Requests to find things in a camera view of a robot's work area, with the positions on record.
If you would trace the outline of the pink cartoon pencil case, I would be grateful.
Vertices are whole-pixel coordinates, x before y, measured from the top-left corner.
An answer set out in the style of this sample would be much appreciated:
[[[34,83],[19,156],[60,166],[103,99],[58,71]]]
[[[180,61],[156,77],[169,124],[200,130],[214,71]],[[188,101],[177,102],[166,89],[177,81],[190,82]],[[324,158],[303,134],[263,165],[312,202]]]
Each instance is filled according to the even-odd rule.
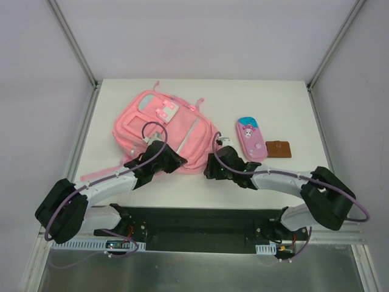
[[[245,157],[261,162],[267,158],[267,148],[257,121],[250,116],[237,120],[236,130]]]

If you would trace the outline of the pink student backpack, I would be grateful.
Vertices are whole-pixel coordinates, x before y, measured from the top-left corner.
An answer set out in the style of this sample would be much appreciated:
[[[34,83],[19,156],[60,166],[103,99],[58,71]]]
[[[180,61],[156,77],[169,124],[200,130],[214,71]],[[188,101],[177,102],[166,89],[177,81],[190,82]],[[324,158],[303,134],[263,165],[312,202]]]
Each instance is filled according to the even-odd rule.
[[[119,166],[146,150],[146,143],[158,133],[167,139],[168,146],[187,163],[178,173],[198,174],[205,170],[216,127],[200,110],[200,98],[190,103],[180,97],[149,89],[138,94],[116,118],[112,135],[125,152]],[[81,181],[92,181],[119,169],[110,167],[83,175]]]

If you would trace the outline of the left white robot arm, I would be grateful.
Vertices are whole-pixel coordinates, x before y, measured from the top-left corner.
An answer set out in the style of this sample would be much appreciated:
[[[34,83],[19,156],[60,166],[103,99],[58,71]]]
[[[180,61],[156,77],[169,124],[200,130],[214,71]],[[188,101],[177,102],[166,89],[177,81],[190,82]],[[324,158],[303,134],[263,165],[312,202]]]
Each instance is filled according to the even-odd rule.
[[[92,207],[150,183],[160,172],[173,173],[186,163],[168,144],[154,141],[145,152],[106,176],[88,182],[74,183],[67,178],[57,181],[35,212],[35,218],[45,228],[44,239],[69,241],[81,230]]]

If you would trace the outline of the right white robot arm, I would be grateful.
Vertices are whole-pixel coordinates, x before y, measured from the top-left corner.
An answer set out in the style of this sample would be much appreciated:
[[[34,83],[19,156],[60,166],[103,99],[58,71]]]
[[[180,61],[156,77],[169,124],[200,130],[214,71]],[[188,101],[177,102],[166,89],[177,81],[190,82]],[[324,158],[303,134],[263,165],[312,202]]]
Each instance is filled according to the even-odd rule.
[[[303,173],[272,169],[243,161],[231,146],[208,155],[204,175],[207,179],[231,180],[244,189],[272,190],[301,198],[303,204],[283,208],[275,219],[274,234],[280,240],[315,224],[338,231],[356,204],[355,194],[325,167]]]

